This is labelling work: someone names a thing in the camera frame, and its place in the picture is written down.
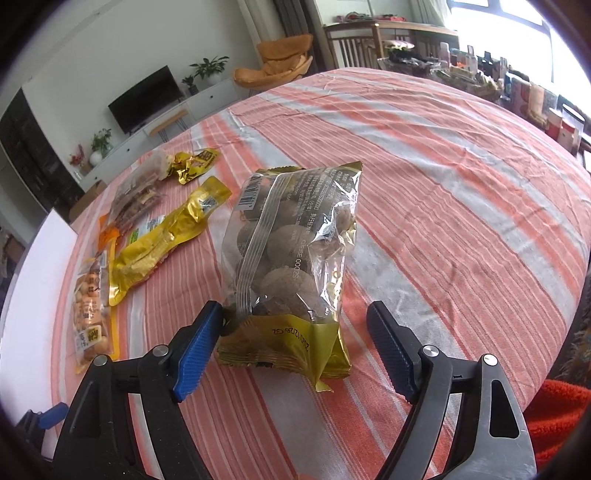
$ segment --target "red cloth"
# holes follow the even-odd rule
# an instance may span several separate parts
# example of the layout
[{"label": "red cloth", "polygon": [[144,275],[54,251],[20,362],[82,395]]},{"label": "red cloth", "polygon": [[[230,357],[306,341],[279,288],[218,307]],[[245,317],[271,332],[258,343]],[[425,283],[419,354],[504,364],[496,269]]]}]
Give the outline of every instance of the red cloth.
[{"label": "red cloth", "polygon": [[544,380],[525,409],[538,470],[558,452],[591,402],[591,390],[557,380]]}]

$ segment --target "tablecloth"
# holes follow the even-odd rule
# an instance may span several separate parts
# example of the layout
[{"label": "tablecloth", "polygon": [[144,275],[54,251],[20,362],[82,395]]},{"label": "tablecloth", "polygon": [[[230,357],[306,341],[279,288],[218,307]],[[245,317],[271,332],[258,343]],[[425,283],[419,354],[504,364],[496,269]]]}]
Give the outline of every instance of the tablecloth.
[{"label": "tablecloth", "polygon": [[[363,161],[357,246],[343,295],[351,375],[329,381],[333,393],[318,394],[296,374],[226,368],[212,358],[181,409],[214,478],[375,477],[410,407],[394,392],[368,335],[365,312],[373,300],[448,356],[493,353],[521,407],[531,401],[573,319],[591,241],[589,174],[543,132],[430,80],[341,69],[233,105],[161,148],[203,147],[221,151],[207,175],[233,195],[204,234],[181,245],[120,304],[122,358],[167,343],[207,300],[223,300],[222,238],[251,172]],[[73,224],[79,238],[53,339],[55,402],[69,402],[80,382],[74,274],[94,253],[98,217],[134,167]],[[170,212],[203,180],[166,182],[152,214]],[[450,403],[430,475],[444,466],[457,406]],[[159,475],[135,397],[132,411],[146,469]]]}]

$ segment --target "orange chair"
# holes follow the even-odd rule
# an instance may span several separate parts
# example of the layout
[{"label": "orange chair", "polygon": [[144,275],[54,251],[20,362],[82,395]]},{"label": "orange chair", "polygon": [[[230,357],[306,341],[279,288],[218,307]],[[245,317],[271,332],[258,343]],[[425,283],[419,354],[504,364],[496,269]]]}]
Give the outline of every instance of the orange chair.
[{"label": "orange chair", "polygon": [[259,43],[256,48],[264,62],[262,70],[236,69],[234,82],[248,90],[264,92],[302,78],[312,63],[308,51],[310,34]]}]

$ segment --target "flat screen tv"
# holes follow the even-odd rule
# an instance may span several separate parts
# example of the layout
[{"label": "flat screen tv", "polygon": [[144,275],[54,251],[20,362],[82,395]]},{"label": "flat screen tv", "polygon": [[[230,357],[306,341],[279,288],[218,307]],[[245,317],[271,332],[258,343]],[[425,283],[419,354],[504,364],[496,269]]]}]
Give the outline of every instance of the flat screen tv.
[{"label": "flat screen tv", "polygon": [[109,105],[109,110],[127,134],[182,96],[170,69],[165,66],[127,90]]}]

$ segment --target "silver bolt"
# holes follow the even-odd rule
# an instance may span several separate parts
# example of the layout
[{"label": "silver bolt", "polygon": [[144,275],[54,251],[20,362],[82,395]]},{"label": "silver bolt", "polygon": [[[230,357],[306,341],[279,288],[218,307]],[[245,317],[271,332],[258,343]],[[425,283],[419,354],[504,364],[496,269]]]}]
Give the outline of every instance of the silver bolt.
[{"label": "silver bolt", "polygon": [[94,363],[97,367],[102,367],[105,363],[107,363],[107,356],[106,355],[96,356],[92,363]]},{"label": "silver bolt", "polygon": [[490,365],[491,367],[494,367],[497,363],[499,363],[496,357],[491,353],[487,353],[484,357],[482,357],[482,359],[484,360],[484,363]]},{"label": "silver bolt", "polygon": [[425,345],[423,347],[423,353],[427,356],[437,356],[439,355],[439,348],[434,345]]},{"label": "silver bolt", "polygon": [[164,356],[168,353],[168,346],[167,345],[156,345],[152,350],[152,354],[154,356]]}]

